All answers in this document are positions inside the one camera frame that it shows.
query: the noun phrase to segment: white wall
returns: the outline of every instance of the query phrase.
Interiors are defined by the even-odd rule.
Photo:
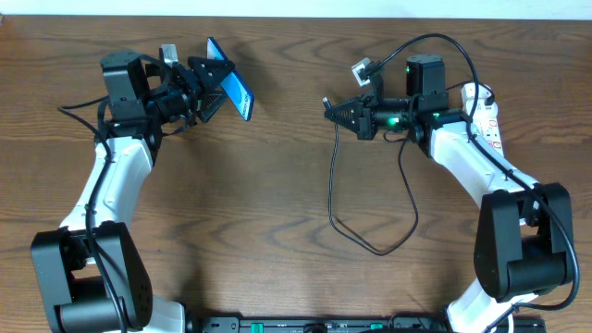
[[[592,0],[0,0],[4,14],[592,19]]]

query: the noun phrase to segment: blue object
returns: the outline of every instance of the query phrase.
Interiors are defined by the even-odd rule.
[[[220,45],[216,43],[214,37],[208,37],[207,39],[207,58],[228,60],[228,57],[224,54]],[[241,75],[239,75],[239,72],[236,69],[233,70],[220,85],[224,88],[228,98],[237,108],[242,118],[245,121],[251,120],[255,96]]]

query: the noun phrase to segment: wooden tabletop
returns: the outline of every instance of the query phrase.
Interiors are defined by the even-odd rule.
[[[541,314],[549,332],[592,325],[592,23],[577,21],[4,17],[0,26],[0,332],[47,331],[31,265],[35,233],[56,229],[93,166],[93,136],[57,105],[105,95],[102,56],[132,49],[205,56],[215,36],[255,93],[245,123],[230,105],[207,125],[166,138],[136,206],[131,235],[154,293],[199,314],[387,316],[436,312],[475,278],[478,208],[456,179],[410,145],[403,165],[419,227],[375,257],[327,220],[333,124],[321,99],[361,93],[350,67],[442,32],[471,55],[499,103],[506,157],[572,196],[582,268],[576,302]],[[411,46],[387,66],[404,96],[404,59],[445,58],[447,83],[470,78],[450,44]],[[460,105],[460,92],[451,94]],[[95,121],[96,109],[80,114]],[[381,247],[413,223],[398,145],[341,132],[334,214]],[[561,301],[562,287],[538,302]],[[539,315],[524,311],[525,314]]]

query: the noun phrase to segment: blue smartphone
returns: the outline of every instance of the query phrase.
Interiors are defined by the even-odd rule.
[[[207,39],[207,58],[215,60],[228,60],[228,57],[224,54],[220,45],[216,43],[214,37],[208,37]],[[234,106],[239,110],[240,115],[245,121],[251,120],[251,113],[253,112],[253,105],[255,102],[255,96],[251,91],[251,88],[244,82],[239,75],[237,70],[233,70],[223,81],[220,83],[224,91],[228,95],[228,98]]]

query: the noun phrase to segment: green light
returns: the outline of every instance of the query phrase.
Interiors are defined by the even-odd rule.
[[[395,126],[399,122],[399,119],[397,117],[390,117],[387,122],[390,126]]]

